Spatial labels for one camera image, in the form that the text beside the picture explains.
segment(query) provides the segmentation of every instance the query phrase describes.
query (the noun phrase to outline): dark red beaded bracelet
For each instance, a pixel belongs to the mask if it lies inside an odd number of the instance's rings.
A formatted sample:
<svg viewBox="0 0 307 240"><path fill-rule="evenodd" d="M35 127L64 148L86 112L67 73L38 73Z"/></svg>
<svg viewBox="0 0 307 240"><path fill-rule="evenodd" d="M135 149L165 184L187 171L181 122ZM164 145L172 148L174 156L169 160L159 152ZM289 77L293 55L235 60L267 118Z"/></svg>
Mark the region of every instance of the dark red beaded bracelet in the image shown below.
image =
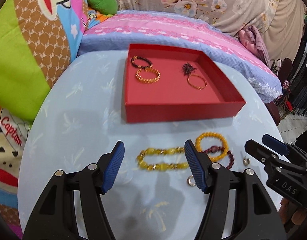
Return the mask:
<svg viewBox="0 0 307 240"><path fill-rule="evenodd" d="M204 150L203 153L205 154L208 154L208 153L216 153L216 152L219 152L219 151L224 151L225 148L224 147L218 147L218 146L211 146L209 149L207 150ZM232 154L231 151L228 151L227 153L228 157L229 157L229 164L228 166L226 167L227 170L230 170L234 163L235 163L235 158L234 158L234 155Z"/></svg>
<svg viewBox="0 0 307 240"><path fill-rule="evenodd" d="M143 60L143 61L147 62L147 63L148 63L148 66L137 65L137 64L135 63L135 60L136 60L136 59ZM145 57L140 57L140 56L133 56L132 59L131 59L131 64L132 64L134 67L136 67L136 68L142 68L142 69L151 68L151 67L152 67L152 62L151 62L149 59L147 59L147 58L145 58Z"/></svg>

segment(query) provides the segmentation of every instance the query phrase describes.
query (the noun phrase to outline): light blue tablecloth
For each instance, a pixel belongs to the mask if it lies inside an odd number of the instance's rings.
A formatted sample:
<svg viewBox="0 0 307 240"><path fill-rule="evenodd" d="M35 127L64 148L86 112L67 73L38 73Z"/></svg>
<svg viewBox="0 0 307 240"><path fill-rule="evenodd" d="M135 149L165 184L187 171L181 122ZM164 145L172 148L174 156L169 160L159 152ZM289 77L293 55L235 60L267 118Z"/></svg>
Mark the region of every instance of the light blue tablecloth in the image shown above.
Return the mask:
<svg viewBox="0 0 307 240"><path fill-rule="evenodd" d="M136 156L148 147L183 146L202 132L225 136L235 156L233 170L243 171L244 144L249 139L261 143L268 133L281 136L265 105L246 79L236 70L217 64L246 100L234 118L126 124L123 116L123 75L127 51L99 51L75 59L57 81L36 117L26 143L20 167L18 208L24 230L30 213L52 174L80 171L111 152L118 140L125 144L125 157L115 184L102 196L103 205L117 240L194 239L204 214L208 196L190 187L184 171L148 172L137 168ZM205 139L203 148L220 145ZM249 168L263 183L263 165L251 158ZM157 163L185 161L184 155L148 158ZM225 158L220 163L227 165ZM267 188L279 207L281 197ZM79 193L75 195L79 232L87 237ZM228 236L234 212L234 192L230 194L228 219L223 236Z"/></svg>

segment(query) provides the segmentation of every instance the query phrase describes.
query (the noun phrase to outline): chair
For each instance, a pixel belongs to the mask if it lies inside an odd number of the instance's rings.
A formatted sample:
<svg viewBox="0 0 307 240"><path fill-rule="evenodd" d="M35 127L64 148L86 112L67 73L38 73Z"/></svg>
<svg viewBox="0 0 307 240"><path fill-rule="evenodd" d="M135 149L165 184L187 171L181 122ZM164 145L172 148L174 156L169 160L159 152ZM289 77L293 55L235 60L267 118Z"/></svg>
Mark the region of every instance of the chair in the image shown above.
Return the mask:
<svg viewBox="0 0 307 240"><path fill-rule="evenodd" d="M278 79L280 80L281 86L284 84L284 82L287 80L290 72L292 71L293 68L293 63L290 58L285 58L281 64L281 68L278 72ZM273 118L275 124L278 126L280 123L280 114L279 114L279 109L274 103L274 101L265 104L267 107L271 117Z"/></svg>

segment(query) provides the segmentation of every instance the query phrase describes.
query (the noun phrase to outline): red box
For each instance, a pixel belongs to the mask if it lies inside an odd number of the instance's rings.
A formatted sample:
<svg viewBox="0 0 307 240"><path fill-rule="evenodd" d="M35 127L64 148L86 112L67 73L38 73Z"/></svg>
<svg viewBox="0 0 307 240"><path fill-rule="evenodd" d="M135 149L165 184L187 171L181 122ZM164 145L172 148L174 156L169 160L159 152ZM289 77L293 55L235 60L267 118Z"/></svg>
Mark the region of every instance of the red box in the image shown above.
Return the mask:
<svg viewBox="0 0 307 240"><path fill-rule="evenodd" d="M141 56L160 71L160 79L153 84L139 82L137 68L130 63L133 56ZM207 87L199 90L187 83L182 66L189 62L194 72L205 78ZM146 65L137 60L138 65ZM141 72L144 78L153 73ZM199 80L192 82L200 86ZM168 122L233 117L245 101L225 74L201 51L171 46L130 44L125 73L125 107L127 122Z"/></svg>

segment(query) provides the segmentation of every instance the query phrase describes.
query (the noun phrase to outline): yellow beaded bracelet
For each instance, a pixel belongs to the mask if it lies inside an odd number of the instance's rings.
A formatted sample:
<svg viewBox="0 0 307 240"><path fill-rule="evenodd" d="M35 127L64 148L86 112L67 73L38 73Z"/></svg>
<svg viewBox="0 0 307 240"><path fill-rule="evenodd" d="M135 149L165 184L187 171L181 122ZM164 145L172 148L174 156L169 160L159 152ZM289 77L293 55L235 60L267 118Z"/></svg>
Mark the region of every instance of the yellow beaded bracelet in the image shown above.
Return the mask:
<svg viewBox="0 0 307 240"><path fill-rule="evenodd" d="M166 171L166 170L184 170L189 167L188 163L157 163L157 164L148 164L143 159L146 155L174 155L184 153L185 149L183 147L170 148L170 149L155 149L148 148L142 150L137 156L136 160L138 161L139 168L143 170L156 170L156 171Z"/></svg>
<svg viewBox="0 0 307 240"><path fill-rule="evenodd" d="M210 160L212 162L217 162L223 158L225 158L227 156L227 152L229 150L228 147L228 143L226 141L226 139L220 134L220 133L215 133L215 132L206 132L206 133L202 133L201 135L199 135L196 139L196 143L195 143L195 147L197 149L198 152L203 152L203 149L200 146L200 142L203 138L206 137L214 137L214 138L218 138L221 142L222 142L222 147L224 148L224 151L221 155L217 156L217 157L209 157Z"/></svg>

